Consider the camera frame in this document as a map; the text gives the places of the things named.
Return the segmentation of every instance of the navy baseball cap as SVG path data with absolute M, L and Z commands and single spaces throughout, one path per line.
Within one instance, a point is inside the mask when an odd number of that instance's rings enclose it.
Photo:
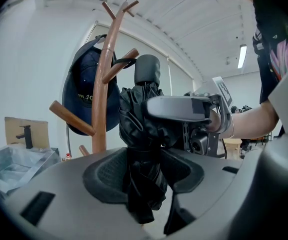
M 91 125 L 92 121 L 93 89 L 101 53 L 101 49 L 94 47 L 94 45 L 104 37 L 106 37 L 105 34 L 97 36 L 95 40 L 86 43 L 77 51 L 63 89 L 63 106 L 89 125 Z M 116 55 L 114 53 L 111 65 L 113 66 L 115 62 Z M 119 124 L 119 96 L 120 91 L 117 86 L 117 78 L 114 77 L 108 84 L 106 111 L 107 131 Z M 73 126 L 69 124 L 68 126 L 76 134 L 86 135 Z

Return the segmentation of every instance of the person's arm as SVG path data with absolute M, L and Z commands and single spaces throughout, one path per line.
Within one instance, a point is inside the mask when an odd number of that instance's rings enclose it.
M 210 131 L 215 131 L 220 126 L 220 117 L 214 111 L 211 113 L 212 123 Z M 278 123 L 278 115 L 269 101 L 263 102 L 259 107 L 239 114 L 233 114 L 234 126 L 219 135 L 221 139 L 227 139 L 234 134 L 234 138 L 254 139 L 270 133 Z

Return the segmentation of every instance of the cardboard box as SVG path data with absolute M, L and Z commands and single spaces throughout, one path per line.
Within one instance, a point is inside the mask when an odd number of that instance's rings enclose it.
M 48 122 L 33 121 L 27 119 L 5 117 L 6 144 L 22 143 L 25 144 L 25 138 L 17 139 L 16 136 L 23 134 L 24 129 L 21 126 L 30 125 L 32 143 L 34 148 L 49 148 Z

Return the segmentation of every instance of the sleeve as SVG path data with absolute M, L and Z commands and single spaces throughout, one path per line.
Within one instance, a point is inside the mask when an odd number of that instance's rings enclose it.
M 269 63 L 264 49 L 262 34 L 257 29 L 253 37 L 254 51 L 258 55 L 257 61 L 262 81 L 262 90 L 260 94 L 260 104 L 268 100 L 268 96 L 276 87 L 276 81 L 270 72 Z

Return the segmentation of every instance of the black t-shirt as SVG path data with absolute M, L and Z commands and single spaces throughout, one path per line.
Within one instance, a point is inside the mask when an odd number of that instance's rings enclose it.
M 258 29 L 253 44 L 262 81 L 261 104 L 288 72 L 288 0 L 254 0 L 254 7 Z

